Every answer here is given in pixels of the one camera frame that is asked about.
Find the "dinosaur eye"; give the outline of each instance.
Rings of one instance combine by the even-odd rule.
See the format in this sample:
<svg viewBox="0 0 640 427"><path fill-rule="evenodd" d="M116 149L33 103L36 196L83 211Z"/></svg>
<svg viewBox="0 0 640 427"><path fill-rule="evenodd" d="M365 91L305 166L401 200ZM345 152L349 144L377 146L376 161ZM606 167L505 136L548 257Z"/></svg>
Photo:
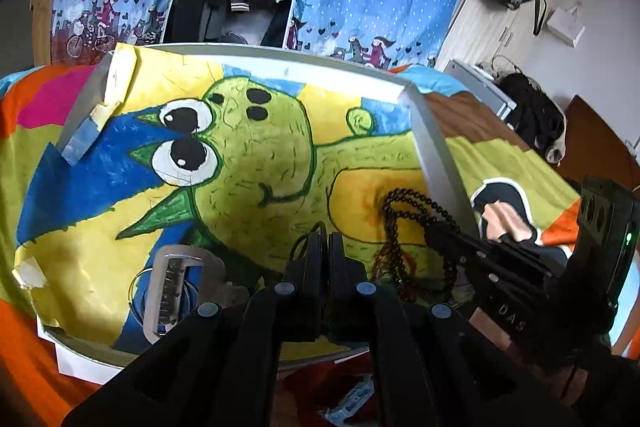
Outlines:
<svg viewBox="0 0 640 427"><path fill-rule="evenodd" d="M214 92L209 95L209 100L220 105L225 101L225 97L218 92Z"/></svg>
<svg viewBox="0 0 640 427"><path fill-rule="evenodd" d="M209 106L202 100L172 100L160 110L162 125L182 134L204 131L213 122Z"/></svg>
<svg viewBox="0 0 640 427"><path fill-rule="evenodd" d="M164 142L154 152L151 166L165 183L189 187L216 173L218 157L206 143L187 137Z"/></svg>

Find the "black cable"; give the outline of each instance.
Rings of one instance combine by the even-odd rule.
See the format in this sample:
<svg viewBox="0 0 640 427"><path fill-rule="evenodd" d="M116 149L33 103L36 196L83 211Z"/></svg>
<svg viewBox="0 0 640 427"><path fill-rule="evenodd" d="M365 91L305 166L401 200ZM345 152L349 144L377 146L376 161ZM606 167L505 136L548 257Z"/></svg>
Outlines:
<svg viewBox="0 0 640 427"><path fill-rule="evenodd" d="M311 228L311 230L309 230L308 233L305 233L305 234L301 235L299 238L296 239L295 243L293 244L293 247L291 247L291 250L289 252L289 261L293 261L293 258L296 256L296 250L298 249L300 243L302 243L302 248L300 249L300 253L298 254L298 259L302 259L305 256L306 245L308 243L309 234L317 232L318 230L320 230L320 238L321 238L321 241L322 241L322 249L324 250L325 245L326 245L326 226L324 225L323 221L318 221Z"/></svg>

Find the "cartoon girl print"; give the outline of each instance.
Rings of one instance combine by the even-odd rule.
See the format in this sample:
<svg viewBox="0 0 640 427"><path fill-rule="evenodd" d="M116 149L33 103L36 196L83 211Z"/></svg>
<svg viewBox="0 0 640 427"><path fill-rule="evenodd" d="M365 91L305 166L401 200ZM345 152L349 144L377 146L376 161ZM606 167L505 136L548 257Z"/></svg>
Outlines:
<svg viewBox="0 0 640 427"><path fill-rule="evenodd" d="M371 54L369 55L369 62L366 66L371 68L378 68L379 70L386 70L391 59L385 55L385 49L392 46L396 41L389 41L384 37L376 37L371 43Z"/></svg>
<svg viewBox="0 0 640 427"><path fill-rule="evenodd" d="M91 0L91 15L89 18L89 25L94 28L98 25L100 15L100 9L98 8L98 0Z"/></svg>
<svg viewBox="0 0 640 427"><path fill-rule="evenodd" d="M149 29L150 33L159 34L162 32L162 22L164 21L164 11L159 12L155 4L149 7Z"/></svg>
<svg viewBox="0 0 640 427"><path fill-rule="evenodd" d="M351 58L349 62L355 62L356 64L364 64L364 56L366 52L369 51L369 48L363 48L360 44L360 41L355 35L349 37L349 52L351 54Z"/></svg>
<svg viewBox="0 0 640 427"><path fill-rule="evenodd" d="M98 35L97 38L105 37L106 33L104 29L111 24L111 19L113 19L114 10L113 4L117 3L119 0L104 0L102 3L102 11L98 14Z"/></svg>
<svg viewBox="0 0 640 427"><path fill-rule="evenodd" d="M571 256L565 245L545 247L531 215L526 193L509 178L491 178L471 196L471 206L481 216L478 222L480 237L501 243L517 243L530 253L552 260L561 266Z"/></svg>
<svg viewBox="0 0 640 427"><path fill-rule="evenodd" d="M295 17L289 21L289 31L287 33L287 48L290 50L300 51L302 49L302 41L298 40L298 30L304 26L306 22L300 22Z"/></svg>
<svg viewBox="0 0 640 427"><path fill-rule="evenodd" d="M436 52L429 52L429 55L427 55L427 67L428 68L435 68L436 67L436 58L438 57L438 54Z"/></svg>

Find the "pink fabric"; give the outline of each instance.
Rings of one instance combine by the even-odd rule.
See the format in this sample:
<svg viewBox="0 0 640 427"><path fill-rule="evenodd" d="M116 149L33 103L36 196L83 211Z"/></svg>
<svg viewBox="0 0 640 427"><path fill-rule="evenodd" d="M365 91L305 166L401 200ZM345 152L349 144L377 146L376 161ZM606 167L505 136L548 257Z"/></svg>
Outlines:
<svg viewBox="0 0 640 427"><path fill-rule="evenodd" d="M44 84L33 100L22 108L17 123L25 129L41 125L64 125L82 86L95 66L79 67Z"/></svg>

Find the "dinosaur arm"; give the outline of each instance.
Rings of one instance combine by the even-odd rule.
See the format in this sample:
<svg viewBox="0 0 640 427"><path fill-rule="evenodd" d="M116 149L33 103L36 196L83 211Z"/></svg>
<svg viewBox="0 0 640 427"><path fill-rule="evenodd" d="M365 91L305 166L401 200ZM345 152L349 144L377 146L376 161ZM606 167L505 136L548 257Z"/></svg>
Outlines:
<svg viewBox="0 0 640 427"><path fill-rule="evenodd" d="M350 137L318 147L318 166L335 169L419 169L414 134Z"/></svg>

